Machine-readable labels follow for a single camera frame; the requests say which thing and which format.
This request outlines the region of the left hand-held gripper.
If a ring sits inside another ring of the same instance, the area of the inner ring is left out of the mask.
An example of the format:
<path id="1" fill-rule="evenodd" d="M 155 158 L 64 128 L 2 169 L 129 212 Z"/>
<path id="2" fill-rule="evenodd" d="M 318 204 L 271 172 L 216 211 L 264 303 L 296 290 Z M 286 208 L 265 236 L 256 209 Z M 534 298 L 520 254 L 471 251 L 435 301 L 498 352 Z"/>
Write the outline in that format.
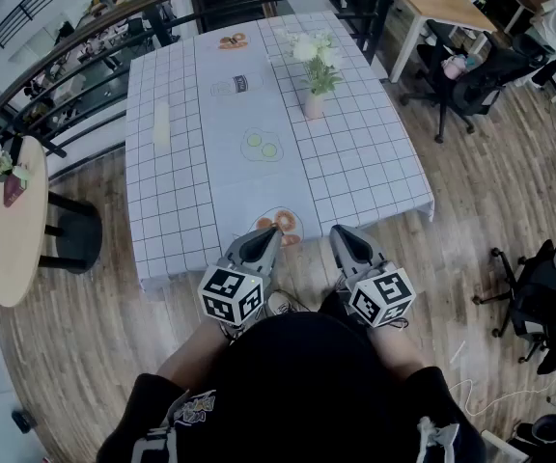
<path id="1" fill-rule="evenodd" d="M 206 316 L 239 327 L 264 305 L 283 232 L 254 230 L 236 238 L 225 255 L 210 265 L 198 286 Z"/>

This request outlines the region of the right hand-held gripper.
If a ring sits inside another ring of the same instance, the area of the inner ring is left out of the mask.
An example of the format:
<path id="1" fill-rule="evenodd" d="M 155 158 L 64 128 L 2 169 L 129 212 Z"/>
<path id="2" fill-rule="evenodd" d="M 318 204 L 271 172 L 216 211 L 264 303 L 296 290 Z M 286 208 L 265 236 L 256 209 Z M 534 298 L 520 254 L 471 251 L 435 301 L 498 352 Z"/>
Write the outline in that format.
<path id="1" fill-rule="evenodd" d="M 393 262 L 363 270 L 375 259 L 385 261 L 377 242 L 356 228 L 334 225 L 331 249 L 346 276 L 348 305 L 364 324 L 376 328 L 402 317 L 414 301 L 414 288 L 405 270 Z"/>

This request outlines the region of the pink vase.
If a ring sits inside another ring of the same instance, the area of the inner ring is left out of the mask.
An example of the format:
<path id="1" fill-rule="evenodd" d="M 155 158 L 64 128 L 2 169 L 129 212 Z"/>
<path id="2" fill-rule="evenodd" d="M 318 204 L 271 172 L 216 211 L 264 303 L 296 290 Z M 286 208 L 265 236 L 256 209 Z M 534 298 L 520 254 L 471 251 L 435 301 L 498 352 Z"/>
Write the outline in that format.
<path id="1" fill-rule="evenodd" d="M 307 120 L 317 120 L 323 117 L 324 95 L 310 90 L 303 104 L 304 116 Z"/>

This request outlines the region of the white flowers with green leaves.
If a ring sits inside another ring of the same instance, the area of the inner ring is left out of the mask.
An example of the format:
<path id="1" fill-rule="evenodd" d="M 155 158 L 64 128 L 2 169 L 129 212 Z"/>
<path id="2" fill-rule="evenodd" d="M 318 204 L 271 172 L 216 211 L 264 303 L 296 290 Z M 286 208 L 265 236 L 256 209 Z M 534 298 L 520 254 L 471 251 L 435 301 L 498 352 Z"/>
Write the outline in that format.
<path id="1" fill-rule="evenodd" d="M 333 92 L 342 81 L 339 71 L 343 57 L 331 33 L 328 30 L 294 33 L 286 29 L 278 29 L 277 33 L 289 44 L 291 56 L 303 65 L 311 92 L 314 95 Z"/>

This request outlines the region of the person's left forearm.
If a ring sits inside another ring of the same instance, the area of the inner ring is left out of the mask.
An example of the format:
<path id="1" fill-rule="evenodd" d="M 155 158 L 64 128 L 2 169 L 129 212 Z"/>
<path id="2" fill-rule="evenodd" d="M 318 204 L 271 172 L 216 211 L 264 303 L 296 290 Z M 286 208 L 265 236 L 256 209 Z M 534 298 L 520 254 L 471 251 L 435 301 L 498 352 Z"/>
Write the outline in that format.
<path id="1" fill-rule="evenodd" d="M 205 320 L 163 362 L 156 374 L 192 394 L 212 389 L 215 367 L 233 338 L 233 333 L 222 323 Z"/>

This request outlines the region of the person's right forearm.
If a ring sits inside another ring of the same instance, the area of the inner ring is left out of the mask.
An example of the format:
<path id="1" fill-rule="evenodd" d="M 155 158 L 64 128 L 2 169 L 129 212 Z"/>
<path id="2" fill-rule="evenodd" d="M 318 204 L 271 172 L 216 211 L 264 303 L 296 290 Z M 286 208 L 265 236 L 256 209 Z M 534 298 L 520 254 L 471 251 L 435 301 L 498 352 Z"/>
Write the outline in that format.
<path id="1" fill-rule="evenodd" d="M 381 364 L 399 381 L 431 365 L 403 330 L 382 326 L 369 329 L 368 337 Z"/>

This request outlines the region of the person's white shoe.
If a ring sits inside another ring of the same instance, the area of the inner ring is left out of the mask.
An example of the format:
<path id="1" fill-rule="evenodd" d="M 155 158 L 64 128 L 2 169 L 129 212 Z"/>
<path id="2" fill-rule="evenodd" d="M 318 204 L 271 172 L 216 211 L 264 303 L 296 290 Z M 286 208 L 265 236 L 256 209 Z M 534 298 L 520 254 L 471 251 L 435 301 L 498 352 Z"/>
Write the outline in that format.
<path id="1" fill-rule="evenodd" d="M 308 312 L 309 309 L 283 290 L 275 290 L 266 301 L 268 315 Z"/>

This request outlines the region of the white checkered cloth table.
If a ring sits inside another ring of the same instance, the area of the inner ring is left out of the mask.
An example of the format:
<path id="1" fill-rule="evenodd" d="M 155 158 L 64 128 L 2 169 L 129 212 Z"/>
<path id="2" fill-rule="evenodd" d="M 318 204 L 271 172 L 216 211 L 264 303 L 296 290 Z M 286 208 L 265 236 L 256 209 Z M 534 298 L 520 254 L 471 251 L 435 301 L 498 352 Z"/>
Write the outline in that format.
<path id="1" fill-rule="evenodd" d="M 328 30 L 342 81 L 307 120 L 311 90 L 278 29 Z M 153 143 L 167 101 L 170 145 Z M 125 183 L 141 288 L 202 271 L 251 231 L 285 245 L 366 226 L 434 198 L 388 94 L 331 12 L 260 19 L 178 41 L 130 65 Z"/>

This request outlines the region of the person's black printed shirt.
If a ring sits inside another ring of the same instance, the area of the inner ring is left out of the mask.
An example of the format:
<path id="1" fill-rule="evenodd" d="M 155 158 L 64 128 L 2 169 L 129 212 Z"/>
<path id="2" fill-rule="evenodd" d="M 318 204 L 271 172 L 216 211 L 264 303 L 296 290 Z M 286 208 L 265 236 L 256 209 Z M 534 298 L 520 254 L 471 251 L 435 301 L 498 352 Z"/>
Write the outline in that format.
<path id="1" fill-rule="evenodd" d="M 368 330 L 285 313 L 233 333 L 212 389 L 143 373 L 96 462 L 486 463 L 442 371 L 397 380 Z"/>

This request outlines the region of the black office chair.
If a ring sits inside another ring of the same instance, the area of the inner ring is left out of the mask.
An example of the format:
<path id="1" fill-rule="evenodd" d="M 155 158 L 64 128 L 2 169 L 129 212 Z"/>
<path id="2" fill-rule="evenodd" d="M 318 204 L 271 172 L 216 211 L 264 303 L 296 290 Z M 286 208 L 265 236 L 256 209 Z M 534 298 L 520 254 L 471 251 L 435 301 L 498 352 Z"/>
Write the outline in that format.
<path id="1" fill-rule="evenodd" d="M 520 423 L 509 444 L 525 453 L 528 463 L 556 463 L 556 415 Z"/>
<path id="2" fill-rule="evenodd" d="M 476 305 L 508 303 L 501 326 L 493 329 L 491 335 L 500 338 L 509 327 L 513 327 L 515 335 L 530 344 L 528 354 L 518 361 L 524 364 L 538 350 L 544 351 L 546 355 L 537 374 L 556 371 L 556 243 L 548 239 L 533 257 L 520 257 L 517 264 L 521 272 L 518 275 L 501 249 L 494 247 L 490 254 L 501 259 L 505 282 L 509 286 L 497 296 L 473 298 Z"/>
<path id="3" fill-rule="evenodd" d="M 439 107 L 438 133 L 434 141 L 444 141 L 446 114 L 449 110 L 465 123 L 469 134 L 475 131 L 470 118 L 485 115 L 506 86 L 543 67 L 550 58 L 550 50 L 526 34 L 513 38 L 510 47 L 502 46 L 490 33 L 485 33 L 490 50 L 480 63 L 472 61 L 470 55 L 454 46 L 450 38 L 451 26 L 433 20 L 427 25 L 436 37 L 434 45 L 419 44 L 418 55 L 424 64 L 416 77 L 430 86 L 428 93 L 410 93 L 400 96 L 400 103 L 406 105 L 411 100 L 425 100 Z M 453 55 L 467 58 L 466 73 L 457 80 L 447 78 L 442 62 Z"/>

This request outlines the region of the pink item on chair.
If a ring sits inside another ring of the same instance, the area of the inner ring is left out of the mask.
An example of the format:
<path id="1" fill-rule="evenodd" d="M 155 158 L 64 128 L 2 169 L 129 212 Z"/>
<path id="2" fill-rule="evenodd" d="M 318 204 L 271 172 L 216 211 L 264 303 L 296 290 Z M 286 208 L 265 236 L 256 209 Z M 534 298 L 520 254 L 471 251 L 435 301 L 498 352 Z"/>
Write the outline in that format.
<path id="1" fill-rule="evenodd" d="M 451 79 L 457 80 L 467 70 L 467 58 L 464 55 L 453 55 L 442 62 L 444 75 Z"/>

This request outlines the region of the black metal railing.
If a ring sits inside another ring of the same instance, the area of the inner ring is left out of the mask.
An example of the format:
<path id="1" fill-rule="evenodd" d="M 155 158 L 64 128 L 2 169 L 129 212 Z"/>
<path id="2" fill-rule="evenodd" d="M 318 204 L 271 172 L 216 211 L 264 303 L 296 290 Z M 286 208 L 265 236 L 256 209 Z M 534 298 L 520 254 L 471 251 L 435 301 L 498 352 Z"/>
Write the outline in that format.
<path id="1" fill-rule="evenodd" d="M 31 120 L 27 115 L 28 112 L 37 106 L 46 95 L 54 92 L 56 87 L 69 83 L 90 66 L 142 39 L 156 38 L 161 45 L 166 46 L 175 42 L 175 38 L 170 34 L 174 27 L 194 22 L 199 31 L 205 33 L 209 18 L 243 16 L 256 7 L 263 8 L 264 16 L 271 18 L 274 15 L 271 7 L 279 1 L 288 0 L 132 0 L 122 4 L 118 9 L 99 17 L 65 38 L 55 46 L 52 52 L 21 75 L 0 96 L 0 114 L 4 113 L 12 97 L 19 93 L 25 84 L 37 78 L 40 73 L 46 71 L 48 67 L 54 65 L 59 59 L 88 39 L 137 14 L 145 16 L 150 24 L 149 29 L 136 36 L 126 38 L 121 43 L 98 53 L 95 57 L 83 62 L 56 80 L 52 87 L 38 94 L 13 117 L 9 118 L 4 127 L 0 129 L 0 145 L 8 147 L 13 144 L 16 138 L 34 137 L 42 143 L 46 155 L 66 158 L 68 155 L 66 152 L 67 146 L 124 116 L 123 112 L 114 113 L 111 108 L 114 104 L 123 102 L 127 94 L 121 92 L 110 96 L 89 109 L 76 114 L 61 125 L 44 131 L 42 130 L 44 123 L 64 110 L 71 108 L 86 96 L 85 92 L 80 92 L 65 100 L 62 104 L 51 108 L 48 112 L 39 115 L 35 120 Z M 344 12 L 337 13 L 336 16 L 353 27 L 354 31 L 351 33 L 351 37 L 356 40 L 356 44 L 363 51 L 365 58 L 372 60 L 378 48 L 385 20 L 393 0 L 346 1 L 354 1 L 356 4 Z"/>

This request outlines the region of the round wooden side table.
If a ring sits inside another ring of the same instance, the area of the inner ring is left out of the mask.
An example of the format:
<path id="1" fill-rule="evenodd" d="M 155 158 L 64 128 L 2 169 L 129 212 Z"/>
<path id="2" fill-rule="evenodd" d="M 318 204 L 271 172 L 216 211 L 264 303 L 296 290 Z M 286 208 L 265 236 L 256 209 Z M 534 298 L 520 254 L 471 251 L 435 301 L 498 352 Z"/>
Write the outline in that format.
<path id="1" fill-rule="evenodd" d="M 0 305 L 14 307 L 27 295 L 40 268 L 82 274 L 96 263 L 102 223 L 93 204 L 49 190 L 42 144 L 24 137 L 17 161 L 28 171 L 25 190 L 9 206 L 0 181 Z"/>

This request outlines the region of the small black floor object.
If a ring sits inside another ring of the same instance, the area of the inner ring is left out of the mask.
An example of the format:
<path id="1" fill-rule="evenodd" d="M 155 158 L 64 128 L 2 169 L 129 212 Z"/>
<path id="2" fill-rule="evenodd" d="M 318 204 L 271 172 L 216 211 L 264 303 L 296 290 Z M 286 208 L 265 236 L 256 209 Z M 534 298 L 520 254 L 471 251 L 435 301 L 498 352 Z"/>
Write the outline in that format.
<path id="1" fill-rule="evenodd" d="M 22 434 L 28 434 L 36 426 L 36 422 L 31 414 L 23 409 L 13 410 L 11 418 Z"/>

